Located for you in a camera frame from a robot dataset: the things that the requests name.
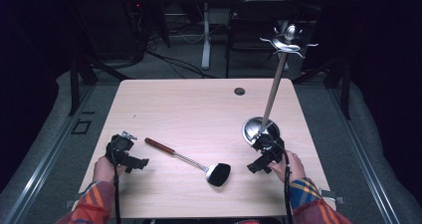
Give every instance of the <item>black spatula head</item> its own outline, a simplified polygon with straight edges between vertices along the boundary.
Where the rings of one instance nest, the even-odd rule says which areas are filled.
[[[230,165],[226,163],[217,163],[210,166],[206,173],[207,181],[214,186],[223,185],[229,177],[230,169]]]

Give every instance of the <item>metal pole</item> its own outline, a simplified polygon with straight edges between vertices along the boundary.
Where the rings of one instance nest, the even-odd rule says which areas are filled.
[[[270,116],[270,112],[273,107],[274,99],[276,98],[277,89],[279,88],[280,79],[282,78],[283,69],[285,68],[287,57],[288,57],[288,53],[286,52],[282,53],[282,56],[280,57],[279,66],[277,67],[276,76],[274,77],[274,80],[273,80],[273,86],[271,87],[271,92],[268,98],[267,107],[265,109],[263,120],[261,122],[260,133],[262,133],[266,129],[268,118]]]

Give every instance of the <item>wooden table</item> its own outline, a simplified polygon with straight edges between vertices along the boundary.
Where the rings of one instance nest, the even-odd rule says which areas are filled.
[[[286,215],[283,183],[274,172],[252,173],[261,154],[242,136],[242,125],[262,116],[272,79],[128,80],[118,88],[81,190],[92,181],[94,164],[113,135],[137,136],[130,155],[149,158],[143,170],[120,178],[122,218],[252,217]],[[238,96],[236,88],[245,89]],[[329,190],[317,151],[290,80],[282,79],[270,119],[286,149],[302,159],[317,187]],[[155,139],[204,165],[231,165],[221,187],[205,173],[144,142]]]

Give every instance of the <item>hand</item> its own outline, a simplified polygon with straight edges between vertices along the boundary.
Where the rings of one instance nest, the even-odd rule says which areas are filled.
[[[286,153],[288,154],[291,170],[289,179],[290,182],[306,177],[307,175],[305,174],[304,165],[302,164],[301,159],[298,157],[298,155],[290,151],[286,151]],[[270,167],[273,171],[277,173],[277,176],[279,176],[282,182],[285,182],[286,159],[284,157],[281,162],[271,162],[270,164],[268,164],[268,167]]]
[[[126,166],[119,165],[117,167],[117,174],[121,175]],[[99,158],[96,162],[94,167],[94,176],[93,181],[106,181],[106,182],[113,182],[114,181],[114,166],[105,156]]]

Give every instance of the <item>wooden handle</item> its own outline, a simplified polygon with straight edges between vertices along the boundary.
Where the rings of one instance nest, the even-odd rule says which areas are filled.
[[[149,144],[149,145],[151,145],[151,146],[154,146],[154,147],[156,147],[156,148],[158,148],[158,149],[160,149],[160,150],[162,150],[162,151],[167,152],[168,154],[173,155],[173,154],[175,153],[175,151],[174,151],[173,149],[171,149],[171,148],[169,148],[168,146],[163,145],[163,144],[161,144],[161,143],[159,143],[159,142],[157,142],[157,141],[155,141],[155,140],[152,140],[152,139],[151,139],[151,138],[149,138],[149,137],[147,137],[147,138],[145,139],[145,142],[146,142],[146,143],[148,143],[148,144]]]

